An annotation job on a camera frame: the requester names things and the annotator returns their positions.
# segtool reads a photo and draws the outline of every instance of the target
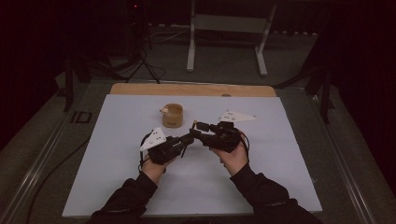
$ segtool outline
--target black sleeve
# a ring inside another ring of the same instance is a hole
[[[108,199],[105,206],[92,214],[86,224],[137,224],[146,212],[146,204],[157,189],[157,185],[144,173],[127,179]]]
[[[253,206],[256,223],[321,223],[289,197],[288,191],[263,174],[256,175],[248,164],[231,177],[238,190]]]

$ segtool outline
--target white board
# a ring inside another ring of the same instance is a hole
[[[160,109],[183,106],[183,125],[162,126]],[[257,119],[236,122],[250,142],[250,166],[255,173],[286,187],[290,197],[308,211],[321,211],[310,175],[277,97],[137,96],[109,94],[78,169],[64,208],[64,217],[88,217],[102,208],[127,178],[138,176],[139,148],[143,137],[155,127],[166,136],[188,133],[196,119],[217,124],[227,109]],[[237,191],[219,158],[199,140],[185,156],[167,168],[145,216],[228,215],[252,213]]]

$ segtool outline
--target brown container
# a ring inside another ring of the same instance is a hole
[[[179,128],[183,124],[183,107],[178,104],[168,104],[169,112],[163,115],[163,126],[166,128]]]

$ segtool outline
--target white metal frame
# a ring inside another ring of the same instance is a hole
[[[271,7],[268,18],[248,18],[248,17],[227,17],[216,15],[205,15],[195,13],[195,0],[191,0],[191,26],[190,26],[190,47],[187,58],[187,71],[194,70],[195,61],[195,30],[216,30],[262,34],[262,42],[255,48],[257,62],[259,64],[260,75],[267,76],[262,50],[267,40],[271,23],[275,15],[276,6]]]

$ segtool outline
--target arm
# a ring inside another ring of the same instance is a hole
[[[281,185],[256,175],[248,165],[244,146],[227,153],[211,148],[230,173],[231,180],[252,205],[256,223],[321,223],[314,215],[304,210],[295,199],[290,199],[288,191]]]
[[[146,204],[160,183],[163,170],[171,162],[165,165],[152,163],[151,160],[144,162],[142,173],[137,179],[127,179],[111,195],[105,206],[92,214],[87,224],[139,223],[139,218],[146,212]]]

